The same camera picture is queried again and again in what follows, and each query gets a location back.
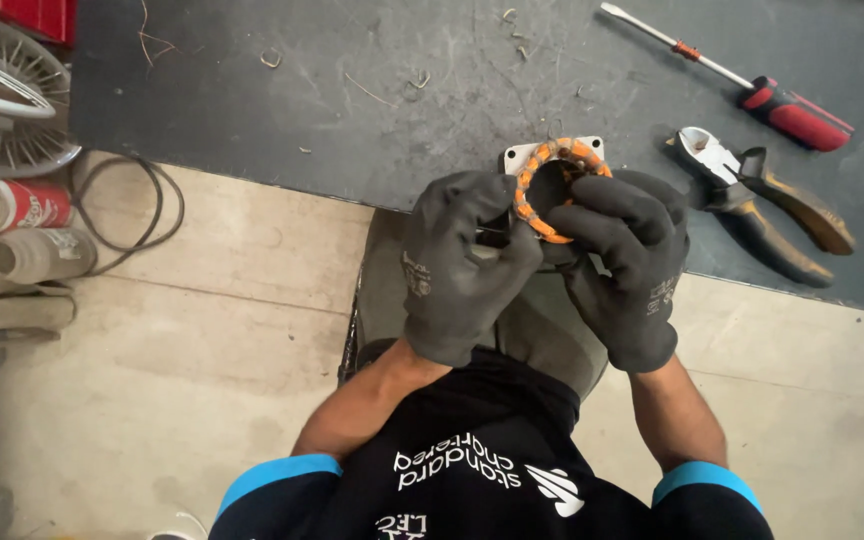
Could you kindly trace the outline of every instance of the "screwdriver shaft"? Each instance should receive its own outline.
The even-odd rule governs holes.
[[[661,31],[656,30],[652,26],[631,16],[622,7],[615,6],[609,3],[603,3],[602,9],[613,17],[624,20],[635,28],[642,30],[642,32],[648,34],[649,36],[652,36],[653,38],[659,40],[662,43],[665,43],[666,45],[669,45],[670,47],[675,47],[679,43],[678,40],[669,37],[665,33],[662,33]],[[736,73],[726,69],[725,67],[722,67],[721,65],[708,59],[704,55],[700,55],[696,59],[696,62],[705,66],[706,68],[711,69],[712,71],[718,73],[719,75],[725,77],[733,83],[736,83],[739,87],[742,87],[743,89],[753,90],[755,88],[755,86],[749,80],[745,80],[742,77],[739,77]]]

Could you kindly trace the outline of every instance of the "dark workbench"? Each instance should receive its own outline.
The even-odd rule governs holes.
[[[836,274],[833,288],[810,290],[697,211],[688,271],[864,309],[864,0],[619,0],[723,66],[768,74],[854,126],[853,140],[827,154],[758,124],[733,106],[727,80],[600,13],[598,0],[146,2],[146,34],[179,51],[153,67],[138,37],[141,0],[79,3],[71,122],[86,147],[409,210],[430,180],[494,168],[503,148],[544,140],[560,119],[566,135],[603,137],[613,167],[665,178],[698,205],[704,190],[665,148],[696,125],[736,148],[768,146],[777,173],[830,203],[858,247],[822,253],[763,203]],[[527,61],[500,20],[509,8]],[[152,56],[165,47],[146,43]],[[259,61],[268,47],[281,52],[278,68]],[[407,86],[421,69],[426,87]]]

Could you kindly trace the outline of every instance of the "wire cutter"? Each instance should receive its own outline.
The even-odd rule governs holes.
[[[679,129],[675,146],[714,183],[713,202],[705,210],[719,215],[739,243],[762,264],[812,288],[833,284],[832,272],[799,251],[759,212],[756,195],[795,218],[822,251],[851,255],[856,240],[828,204],[776,178],[766,164],[765,148],[752,148],[736,156],[702,128]]]

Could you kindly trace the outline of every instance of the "screwdriver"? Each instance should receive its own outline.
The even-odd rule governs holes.
[[[738,105],[758,121],[772,126],[785,133],[801,144],[818,150],[832,152],[849,142],[855,130],[849,124],[822,110],[799,94],[779,89],[778,84],[761,76],[749,81],[736,73],[722,67],[718,63],[699,54],[681,39],[673,39],[655,28],[631,16],[624,9],[612,4],[603,3],[606,13],[628,22],[666,45],[672,47],[672,52],[697,62],[736,83],[744,90],[739,95]]]

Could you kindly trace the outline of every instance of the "gloved hand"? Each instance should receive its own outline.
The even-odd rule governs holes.
[[[515,220],[498,258],[471,252],[475,228],[509,211],[512,176],[463,172],[426,187],[415,203],[402,241],[405,338],[426,360],[462,367],[476,339],[496,323],[543,260],[531,227]]]
[[[558,266],[582,320],[629,373],[655,371],[675,353],[669,324],[672,293],[689,253],[685,197],[649,175],[618,171],[572,183],[573,204],[556,206],[545,222],[573,240],[573,249],[601,256],[600,275],[586,252]]]

